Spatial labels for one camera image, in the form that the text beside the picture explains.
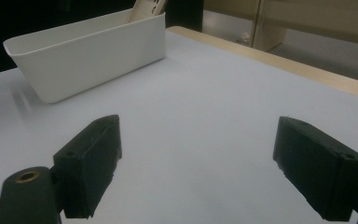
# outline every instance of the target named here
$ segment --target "table edge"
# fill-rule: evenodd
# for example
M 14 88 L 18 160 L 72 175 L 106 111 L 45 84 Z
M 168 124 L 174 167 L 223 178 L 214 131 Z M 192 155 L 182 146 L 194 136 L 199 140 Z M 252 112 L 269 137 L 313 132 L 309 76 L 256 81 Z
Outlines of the table edge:
M 317 81 L 335 89 L 358 96 L 358 80 L 344 77 L 320 68 L 285 59 L 258 49 L 252 49 L 218 37 L 206 35 L 180 26 L 167 28 L 169 32 L 182 35 L 204 44 L 223 49 L 265 63 L 301 77 Z

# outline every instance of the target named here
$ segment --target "white bin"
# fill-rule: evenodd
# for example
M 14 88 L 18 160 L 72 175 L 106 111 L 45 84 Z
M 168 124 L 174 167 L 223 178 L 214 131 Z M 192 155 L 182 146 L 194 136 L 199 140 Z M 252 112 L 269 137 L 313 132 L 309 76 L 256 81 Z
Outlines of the white bin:
M 13 37 L 5 50 L 40 99 L 55 103 L 165 56 L 165 14 L 127 23 L 131 12 Z

